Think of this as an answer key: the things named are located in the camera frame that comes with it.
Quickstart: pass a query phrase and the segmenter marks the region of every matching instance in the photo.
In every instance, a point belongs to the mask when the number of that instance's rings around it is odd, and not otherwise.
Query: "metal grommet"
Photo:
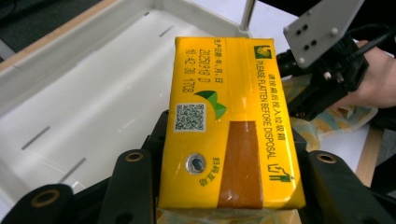
[[[131,152],[126,157],[126,161],[140,161],[143,159],[143,154],[140,152]]]
[[[186,159],[186,170],[192,175],[198,175],[206,167],[205,158],[199,153],[192,153]]]
[[[30,202],[30,204],[36,208],[44,207],[55,202],[59,198],[59,196],[61,196],[59,190],[48,189],[36,195]]]
[[[326,163],[330,163],[330,164],[333,164],[333,163],[337,162],[337,159],[334,156],[332,156],[330,154],[327,154],[327,153],[319,153],[317,155],[317,158],[320,161],[323,161],[323,162],[326,162]]]

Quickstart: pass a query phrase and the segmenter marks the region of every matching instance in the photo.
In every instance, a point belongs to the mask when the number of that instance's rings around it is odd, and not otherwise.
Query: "screw hole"
[[[194,167],[194,170],[199,173],[201,173],[205,168],[204,162],[198,158],[192,159],[191,165]]]
[[[320,153],[320,154],[317,155],[317,158],[320,161],[323,161],[323,162],[326,162],[326,163],[330,163],[330,164],[333,164],[333,163],[337,162],[337,159],[334,156],[330,155],[330,154]]]
[[[140,161],[143,159],[143,154],[140,152],[132,152],[125,157],[127,161]]]

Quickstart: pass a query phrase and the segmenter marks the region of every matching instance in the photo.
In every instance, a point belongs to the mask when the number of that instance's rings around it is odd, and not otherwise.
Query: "metal rod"
[[[242,16],[241,25],[239,29],[241,31],[247,31],[248,26],[250,24],[251,15],[253,14],[254,5],[256,4],[256,0],[247,0],[245,4],[244,14]]]

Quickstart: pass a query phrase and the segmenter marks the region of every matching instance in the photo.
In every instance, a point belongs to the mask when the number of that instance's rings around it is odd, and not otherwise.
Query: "metal bracket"
[[[297,21],[284,28],[284,35],[297,64],[306,68],[337,43],[347,31],[364,0],[322,0]]]

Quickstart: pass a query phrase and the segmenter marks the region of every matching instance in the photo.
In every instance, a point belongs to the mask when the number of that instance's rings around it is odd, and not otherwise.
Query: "black cable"
[[[377,37],[376,39],[370,41],[369,43],[363,45],[361,48],[356,50],[355,53],[353,53],[353,57],[357,58],[357,57],[363,55],[365,52],[369,51],[373,47],[376,47],[377,45],[381,44],[382,42],[384,42],[392,37],[394,38],[394,36],[396,36],[396,26],[392,27],[385,34]]]
[[[347,66],[348,64],[355,61],[357,58],[362,56],[364,53],[366,53],[370,49],[376,47],[377,45],[381,44],[382,42],[384,42],[392,37],[394,38],[394,36],[396,36],[396,26],[389,29],[383,35],[381,35],[381,36],[375,38],[374,40],[368,42],[367,44],[363,45],[361,48],[356,50],[354,53],[346,56],[345,59],[343,61],[341,61],[337,67],[343,68],[343,67]]]
[[[390,26],[385,23],[370,23],[370,24],[365,24],[363,26],[359,26],[359,27],[350,29],[346,32],[345,35],[354,35],[359,32],[365,32],[367,30],[373,30],[373,29],[388,30],[388,29],[390,29]]]

